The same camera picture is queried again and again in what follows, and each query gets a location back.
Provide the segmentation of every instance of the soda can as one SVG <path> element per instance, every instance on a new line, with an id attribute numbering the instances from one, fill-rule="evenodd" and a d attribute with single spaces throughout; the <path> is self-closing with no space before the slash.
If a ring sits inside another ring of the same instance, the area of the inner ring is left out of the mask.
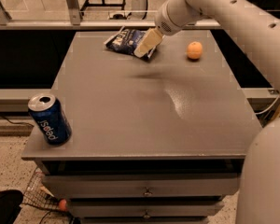
<path id="1" fill-rule="evenodd" d="M 50 145 L 61 145 L 72 131 L 62 110 L 60 101 L 51 93 L 39 93 L 28 103 L 28 112 L 37 123 Z"/>

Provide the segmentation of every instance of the drawer handle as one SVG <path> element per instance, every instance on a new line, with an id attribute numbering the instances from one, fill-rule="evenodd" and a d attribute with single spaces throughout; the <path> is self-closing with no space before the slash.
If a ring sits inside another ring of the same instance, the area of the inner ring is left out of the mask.
<path id="1" fill-rule="evenodd" d="M 144 219 L 150 219 L 150 214 L 148 213 L 148 210 L 146 210 L 146 213 L 143 215 Z"/>
<path id="2" fill-rule="evenodd" d="M 151 197 L 152 192 L 148 188 L 146 188 L 146 192 L 143 193 L 143 196 L 145 196 L 146 198 Z"/>

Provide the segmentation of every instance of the orange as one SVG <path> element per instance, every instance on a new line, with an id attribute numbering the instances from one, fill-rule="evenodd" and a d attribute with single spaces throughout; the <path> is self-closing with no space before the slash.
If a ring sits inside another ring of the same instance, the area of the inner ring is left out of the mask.
<path id="1" fill-rule="evenodd" d="M 190 59 L 197 60 L 203 54 L 203 45 L 198 42 L 194 41 L 188 44 L 187 47 L 187 55 Z"/>

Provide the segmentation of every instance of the blue chip bag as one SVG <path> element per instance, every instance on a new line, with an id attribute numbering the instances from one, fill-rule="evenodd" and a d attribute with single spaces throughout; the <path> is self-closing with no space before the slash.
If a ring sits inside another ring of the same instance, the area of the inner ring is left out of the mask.
<path id="1" fill-rule="evenodd" d="M 122 27 L 119 32 L 107 39 L 104 44 L 108 49 L 112 49 L 115 52 L 134 56 L 133 52 L 145 34 L 145 31 Z M 151 49 L 144 58 L 150 58 L 154 50 L 155 48 Z"/>

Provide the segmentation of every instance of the white cable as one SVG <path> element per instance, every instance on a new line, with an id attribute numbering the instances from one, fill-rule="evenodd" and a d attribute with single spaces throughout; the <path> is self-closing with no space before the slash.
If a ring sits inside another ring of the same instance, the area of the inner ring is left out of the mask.
<path id="1" fill-rule="evenodd" d="M 258 113 L 255 113 L 255 114 L 256 114 L 256 115 L 261 115 L 261 114 L 263 114 L 263 113 L 269 111 L 269 110 L 273 107 L 273 105 L 277 102 L 277 100 L 278 100 L 279 98 L 280 98 L 280 94 L 277 96 L 277 98 L 275 98 L 275 100 L 271 103 L 271 105 L 270 105 L 269 107 L 267 107 L 265 110 L 262 110 L 262 111 L 260 111 L 260 112 L 258 112 Z"/>

